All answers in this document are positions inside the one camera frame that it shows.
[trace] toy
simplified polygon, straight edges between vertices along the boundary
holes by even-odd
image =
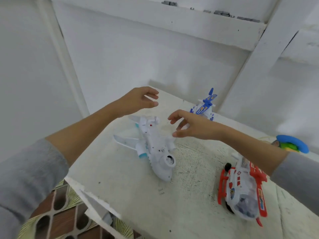
[[[267,176],[243,156],[232,156],[238,161],[236,167],[227,163],[221,173],[218,204],[224,197],[231,213],[247,221],[256,220],[262,227],[259,217],[267,217],[267,210],[261,184],[267,182]]]
[[[157,125],[160,120],[158,117],[138,117],[129,116],[135,122],[142,134],[142,139],[122,138],[114,135],[117,143],[132,148],[137,151],[138,156],[148,157],[154,173],[164,181],[170,181],[176,160],[169,151],[175,149],[174,138],[172,136],[162,137]]]
[[[287,135],[278,135],[276,136],[277,140],[272,142],[272,145],[285,149],[291,152],[302,152],[304,154],[309,153],[308,146],[298,138],[287,136]]]
[[[213,113],[213,107],[215,106],[212,104],[212,100],[217,97],[216,94],[213,94],[214,88],[211,88],[209,94],[209,97],[207,97],[205,100],[199,100],[200,103],[196,106],[194,106],[192,109],[190,109],[190,113],[195,113],[197,115],[205,116],[209,120],[214,119],[214,113]]]

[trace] gray sleeve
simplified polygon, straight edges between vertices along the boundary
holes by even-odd
[[[17,238],[68,170],[64,156],[45,139],[0,163],[0,238]]]
[[[290,152],[270,179],[319,215],[319,163]]]

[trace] person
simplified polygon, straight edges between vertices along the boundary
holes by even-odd
[[[113,120],[153,108],[159,92],[151,87],[134,88],[120,99],[72,124],[0,164],[0,238],[16,238],[21,226],[68,173],[69,167]],[[256,164],[272,181],[319,215],[317,171],[319,165],[298,153],[261,142],[223,124],[177,110],[171,124],[183,119],[174,137],[220,140]]]

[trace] black wheel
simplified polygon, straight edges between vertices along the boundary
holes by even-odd
[[[225,164],[225,171],[226,172],[228,172],[231,168],[232,168],[232,164],[231,163],[226,163]]]
[[[234,214],[233,210],[230,208],[230,206],[227,204],[226,201],[225,201],[225,203],[226,203],[226,208],[229,210],[229,212]]]

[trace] patterned floor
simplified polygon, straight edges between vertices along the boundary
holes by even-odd
[[[84,214],[86,209],[66,181],[61,181],[22,226],[18,239],[113,239]],[[124,237],[144,238],[114,215],[112,219],[111,226]]]

